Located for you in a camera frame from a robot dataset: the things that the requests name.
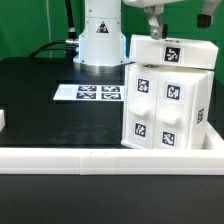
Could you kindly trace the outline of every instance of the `white border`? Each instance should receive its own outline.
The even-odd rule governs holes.
[[[0,174],[224,175],[224,143],[208,126],[207,150],[0,148]]]

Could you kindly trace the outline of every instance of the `black tabletop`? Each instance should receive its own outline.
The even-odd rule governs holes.
[[[65,59],[10,58],[0,63],[0,146],[120,148],[123,102],[54,101],[60,84],[123,85],[124,72],[75,70]]]
[[[0,62],[0,146],[121,147],[121,102],[52,99],[62,83],[123,82],[63,59]],[[0,224],[223,224],[223,189],[223,176],[0,175]]]

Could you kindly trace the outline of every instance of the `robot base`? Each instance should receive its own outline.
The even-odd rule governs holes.
[[[93,72],[93,73],[119,73],[125,71],[125,65],[127,65],[128,62],[116,66],[97,66],[97,65],[86,65],[79,62],[74,62],[74,68],[87,71],[87,72]]]

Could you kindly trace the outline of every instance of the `green wall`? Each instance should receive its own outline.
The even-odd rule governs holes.
[[[75,26],[78,33],[81,33],[84,28],[84,0],[71,1]],[[170,37],[210,40],[220,48],[216,79],[224,83],[224,3],[216,14],[214,26],[208,30],[196,27],[196,16],[202,7],[202,0],[169,4],[165,6],[163,20],[169,25]],[[128,43],[131,34],[149,33],[148,22],[142,9],[128,7],[122,3],[122,31],[127,36]],[[7,57],[26,57],[50,40],[66,37],[64,0],[0,0],[0,60]]]

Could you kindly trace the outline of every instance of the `white block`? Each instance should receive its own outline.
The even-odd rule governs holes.
[[[161,67],[159,76],[153,148],[202,148],[211,95],[208,72]]]
[[[186,39],[153,40],[133,35],[129,59],[132,62],[214,69],[218,48],[210,41]]]
[[[194,92],[188,148],[202,148],[207,127],[214,72],[207,71],[207,79],[197,82]]]
[[[159,70],[126,66],[122,144],[152,148]]]
[[[126,66],[122,144],[201,149],[213,77],[212,71],[193,68]]]
[[[0,110],[0,131],[5,127],[4,110]]]

